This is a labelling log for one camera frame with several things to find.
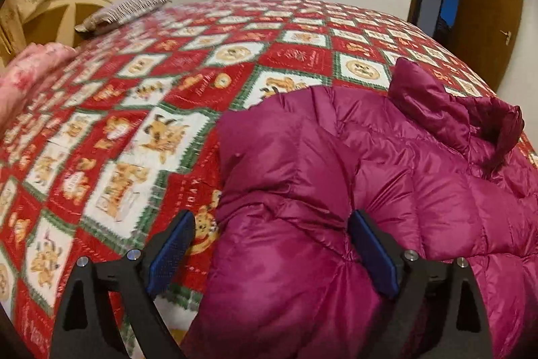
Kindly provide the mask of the magenta down jacket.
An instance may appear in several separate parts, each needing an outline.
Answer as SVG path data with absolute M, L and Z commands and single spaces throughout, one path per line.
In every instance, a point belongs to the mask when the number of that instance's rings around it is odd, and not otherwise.
M 312 86 L 217 125 L 223 193 L 189 358 L 359 358 L 383 301 L 347 233 L 363 210 L 427 260 L 464 257 L 497 358 L 537 341 L 537 172 L 519 107 L 397 61 L 388 93 Z

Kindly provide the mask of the red patterned bed quilt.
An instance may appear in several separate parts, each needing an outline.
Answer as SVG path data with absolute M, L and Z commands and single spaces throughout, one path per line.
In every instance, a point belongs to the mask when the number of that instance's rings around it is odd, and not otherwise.
M 36 358 L 80 257 L 142 248 L 188 210 L 194 239 L 155 300 L 182 345 L 220 237 L 226 112 L 312 86 L 385 95 L 402 58 L 455 97 L 497 98 L 416 26 L 314 0 L 161 8 L 77 50 L 1 130 L 1 304 Z

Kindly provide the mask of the pink folded blanket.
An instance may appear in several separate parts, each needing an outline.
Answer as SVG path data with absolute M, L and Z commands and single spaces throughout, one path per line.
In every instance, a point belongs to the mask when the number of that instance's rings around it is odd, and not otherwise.
M 71 46 L 50 42 L 46 45 L 32 43 L 17 55 L 1 75 L 1 130 L 31 88 L 77 54 L 78 50 Z

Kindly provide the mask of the cream wooden headboard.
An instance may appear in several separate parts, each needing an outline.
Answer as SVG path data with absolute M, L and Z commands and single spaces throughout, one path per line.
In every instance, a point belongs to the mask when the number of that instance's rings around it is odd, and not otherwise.
M 59 42 L 76 47 L 84 40 L 75 27 L 97 10 L 119 0 L 45 0 L 21 15 L 6 0 L 1 4 L 1 69 L 31 43 Z

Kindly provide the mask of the grey striped pillow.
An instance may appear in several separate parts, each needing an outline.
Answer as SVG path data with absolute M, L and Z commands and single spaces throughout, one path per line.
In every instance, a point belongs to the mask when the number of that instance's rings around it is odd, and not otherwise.
M 120 0 L 101 8 L 75 26 L 80 34 L 100 36 L 150 14 L 170 0 Z

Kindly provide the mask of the brown wooden door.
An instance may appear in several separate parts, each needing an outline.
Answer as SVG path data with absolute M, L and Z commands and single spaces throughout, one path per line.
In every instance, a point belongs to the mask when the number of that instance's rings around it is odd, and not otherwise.
M 524 0 L 459 0 L 447 48 L 497 90 L 511 59 Z M 511 31 L 511 44 L 503 31 Z

